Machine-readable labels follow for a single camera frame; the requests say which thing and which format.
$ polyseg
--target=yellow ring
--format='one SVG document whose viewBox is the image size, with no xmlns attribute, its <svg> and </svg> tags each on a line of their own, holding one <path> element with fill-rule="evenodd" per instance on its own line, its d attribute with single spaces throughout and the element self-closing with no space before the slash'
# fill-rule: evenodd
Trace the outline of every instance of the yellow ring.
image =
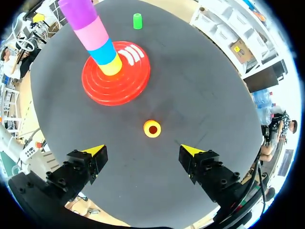
<svg viewBox="0 0 305 229">
<path fill-rule="evenodd" d="M 154 120 L 148 120 L 143 126 L 144 133 L 148 137 L 157 137 L 161 133 L 161 126 Z"/>
</svg>

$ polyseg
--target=box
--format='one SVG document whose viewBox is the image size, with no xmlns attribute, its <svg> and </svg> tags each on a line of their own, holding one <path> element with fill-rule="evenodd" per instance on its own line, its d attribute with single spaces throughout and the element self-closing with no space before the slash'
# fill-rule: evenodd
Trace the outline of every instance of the box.
<svg viewBox="0 0 305 229">
<path fill-rule="evenodd" d="M 200 28 L 201 27 L 204 28 L 204 31 L 211 31 L 216 26 L 216 23 L 212 21 L 210 18 L 208 18 L 205 15 L 205 12 L 201 12 L 199 14 L 196 25 L 200 25 Z"/>
<path fill-rule="evenodd" d="M 225 45 L 231 45 L 238 40 L 238 36 L 226 25 L 220 24 L 217 26 L 215 39 Z"/>
<path fill-rule="evenodd" d="M 251 44 L 251 50 L 253 50 L 256 57 L 263 58 L 263 55 L 268 51 L 268 47 L 260 37 L 260 35 L 254 31 L 248 38 L 249 43 Z"/>
<path fill-rule="evenodd" d="M 245 63 L 254 58 L 251 51 L 248 49 L 248 47 L 241 39 L 239 39 L 236 43 L 234 43 L 230 49 L 237 57 L 240 63 Z"/>
<path fill-rule="evenodd" d="M 233 10 L 228 23 L 234 28 L 234 31 L 244 34 L 252 28 L 248 19 L 238 10 Z"/>
<path fill-rule="evenodd" d="M 52 37 L 54 36 L 54 33 L 58 32 L 59 27 L 58 27 L 58 23 L 55 22 L 53 23 L 49 28 L 48 28 L 48 37 Z"/>
<path fill-rule="evenodd" d="M 210 8 L 213 12 L 223 14 L 230 4 L 226 0 L 208 0 L 208 9 Z"/>
</svg>

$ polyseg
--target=cable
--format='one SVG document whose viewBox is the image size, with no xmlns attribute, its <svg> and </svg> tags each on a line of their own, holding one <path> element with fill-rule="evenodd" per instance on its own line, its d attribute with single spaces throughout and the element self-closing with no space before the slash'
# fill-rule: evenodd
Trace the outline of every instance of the cable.
<svg viewBox="0 0 305 229">
<path fill-rule="evenodd" d="M 38 131 L 40 131 L 40 128 L 37 128 L 37 129 L 32 133 L 32 135 L 29 137 L 29 139 L 27 140 L 27 142 L 24 144 L 24 147 L 23 147 L 23 148 L 25 148 L 25 147 L 33 140 L 34 135 L 35 135 Z"/>
<path fill-rule="evenodd" d="M 264 205 L 263 205 L 263 210 L 262 210 L 262 213 L 261 213 L 261 216 L 263 215 L 264 211 L 265 211 L 265 208 L 266 208 L 266 194 L 265 194 L 265 189 L 264 189 L 264 184 L 263 184 L 263 179 L 262 179 L 262 171 L 261 171 L 261 165 L 258 166 L 258 175 L 259 175 L 259 182 L 260 182 L 260 185 L 261 185 L 261 191 L 262 191 L 262 195 L 263 195 L 263 202 L 264 202 Z"/>
<path fill-rule="evenodd" d="M 11 32 L 12 32 L 12 34 L 13 34 L 14 39 L 16 39 L 16 42 L 17 42 L 18 45 L 20 46 L 20 48 L 22 48 L 22 49 L 24 49 L 25 51 L 28 51 L 28 52 L 34 51 L 34 45 L 33 45 L 33 43 L 31 43 L 31 42 L 29 42 L 29 41 L 27 41 L 27 40 L 22 40 L 22 39 L 18 39 L 18 38 L 17 38 L 17 35 L 15 34 L 15 30 L 14 30 L 14 21 L 13 21 L 13 23 L 11 24 Z M 28 49 L 26 46 L 24 46 L 24 45 L 23 45 L 24 42 L 26 42 L 26 43 L 28 43 L 29 45 L 31 45 L 31 46 L 32 46 L 32 49 Z"/>
<path fill-rule="evenodd" d="M 57 22 L 58 22 L 58 27 L 59 27 L 59 29 L 61 29 L 61 22 L 59 21 L 59 15 L 58 15 L 58 10 L 57 10 L 57 8 L 59 7 L 56 7 L 56 4 L 55 4 L 55 1 L 53 2 L 53 4 L 54 4 L 54 8 L 55 8 L 55 10 L 56 10 L 56 14 L 57 14 L 57 17 L 56 17 L 56 19 L 57 19 Z"/>
<path fill-rule="evenodd" d="M 240 196 L 239 198 L 239 201 L 235 202 L 231 208 L 224 214 L 220 215 L 218 219 L 215 219 L 214 220 L 214 223 L 220 223 L 222 221 L 225 221 L 228 219 L 228 217 L 230 215 L 232 215 L 236 209 L 238 208 L 239 205 L 241 205 L 241 203 L 243 202 L 243 200 L 246 198 L 246 196 L 248 195 L 248 193 L 250 192 L 254 182 L 255 182 L 255 176 L 256 176 L 256 173 L 257 173 L 257 170 L 258 170 L 258 165 L 259 165 L 259 160 L 257 159 L 256 160 L 256 163 L 255 163 L 255 166 L 254 166 L 254 171 L 252 173 L 252 176 L 251 176 L 251 179 L 246 187 L 246 189 L 244 190 L 244 192 L 242 193 L 242 195 Z"/>
</svg>

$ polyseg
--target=blue ring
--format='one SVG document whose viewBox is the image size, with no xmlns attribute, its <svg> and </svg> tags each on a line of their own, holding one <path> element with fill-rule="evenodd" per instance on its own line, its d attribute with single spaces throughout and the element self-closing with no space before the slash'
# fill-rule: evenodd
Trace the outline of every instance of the blue ring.
<svg viewBox="0 0 305 229">
<path fill-rule="evenodd" d="M 116 56 L 116 50 L 114 49 L 110 38 L 102 47 L 88 52 L 98 65 L 108 64 L 113 61 Z"/>
</svg>

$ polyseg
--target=purple cup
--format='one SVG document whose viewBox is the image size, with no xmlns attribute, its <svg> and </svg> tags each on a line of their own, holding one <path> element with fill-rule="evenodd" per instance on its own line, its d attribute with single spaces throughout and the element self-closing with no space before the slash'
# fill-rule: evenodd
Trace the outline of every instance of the purple cup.
<svg viewBox="0 0 305 229">
<path fill-rule="evenodd" d="M 98 17 L 91 0 L 60 0 L 58 4 L 73 30 L 86 27 Z"/>
</svg>

